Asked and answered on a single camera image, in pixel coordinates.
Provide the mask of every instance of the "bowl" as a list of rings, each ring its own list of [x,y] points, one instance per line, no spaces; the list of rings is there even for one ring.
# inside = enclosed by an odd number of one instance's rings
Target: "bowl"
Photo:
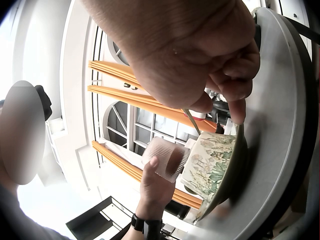
[[[197,221],[229,198],[247,162],[244,126],[236,136],[203,132],[193,145],[182,172],[181,182],[203,198]]]

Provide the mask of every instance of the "window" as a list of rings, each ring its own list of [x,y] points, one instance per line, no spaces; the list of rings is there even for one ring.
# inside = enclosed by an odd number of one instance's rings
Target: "window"
[[[133,108],[133,114],[128,111],[126,103],[114,104],[108,114],[106,130],[111,142],[141,156],[154,137],[161,137],[184,146],[189,138],[196,140],[199,136],[194,128],[155,113],[136,107]],[[133,129],[132,135],[127,132],[127,123]]]
[[[128,105],[124,102],[112,105],[106,129],[103,129],[105,138],[109,136],[111,142],[122,147],[127,145],[127,109]]]
[[[107,36],[107,42],[108,42],[109,51],[112,57],[116,60],[116,62],[129,66],[129,63],[126,57],[124,56],[123,52],[118,47],[118,45],[112,41],[112,39],[109,36]]]

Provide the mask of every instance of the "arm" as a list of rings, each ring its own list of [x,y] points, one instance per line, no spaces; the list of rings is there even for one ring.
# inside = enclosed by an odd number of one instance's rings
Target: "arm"
[[[159,161],[154,157],[143,169],[140,194],[141,198],[136,215],[143,220],[162,220],[165,206],[171,201],[175,184],[155,173]],[[143,234],[132,226],[122,240],[143,240]]]
[[[241,0],[82,1],[160,103],[210,112],[208,87],[223,94],[233,121],[243,123],[260,56]]]

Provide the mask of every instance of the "watch strap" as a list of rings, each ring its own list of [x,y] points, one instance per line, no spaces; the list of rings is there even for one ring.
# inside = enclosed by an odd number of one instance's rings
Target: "watch strap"
[[[147,220],[144,222],[143,238],[144,240],[160,240],[160,230],[162,228],[162,221]]]
[[[133,226],[133,228],[137,231],[143,232],[143,228],[144,228],[144,220],[140,219],[136,216],[136,214],[133,214],[132,218],[131,218],[131,225]]]

